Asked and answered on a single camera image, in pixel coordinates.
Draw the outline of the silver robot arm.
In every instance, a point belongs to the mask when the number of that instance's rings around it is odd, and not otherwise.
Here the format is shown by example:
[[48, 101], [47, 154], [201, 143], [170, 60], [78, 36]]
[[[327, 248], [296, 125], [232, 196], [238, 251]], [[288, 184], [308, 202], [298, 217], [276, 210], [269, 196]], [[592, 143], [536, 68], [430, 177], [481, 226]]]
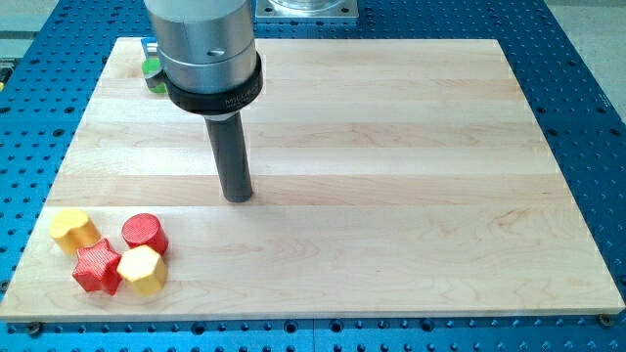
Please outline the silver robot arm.
[[172, 103], [210, 119], [249, 105], [263, 85], [248, 0], [146, 0]]

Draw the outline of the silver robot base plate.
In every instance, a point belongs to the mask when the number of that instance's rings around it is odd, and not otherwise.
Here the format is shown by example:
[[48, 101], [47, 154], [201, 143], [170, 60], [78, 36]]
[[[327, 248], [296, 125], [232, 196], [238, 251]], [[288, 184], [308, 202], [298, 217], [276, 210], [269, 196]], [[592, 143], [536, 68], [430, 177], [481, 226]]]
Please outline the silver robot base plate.
[[347, 20], [359, 18], [357, 0], [256, 0], [258, 21]]

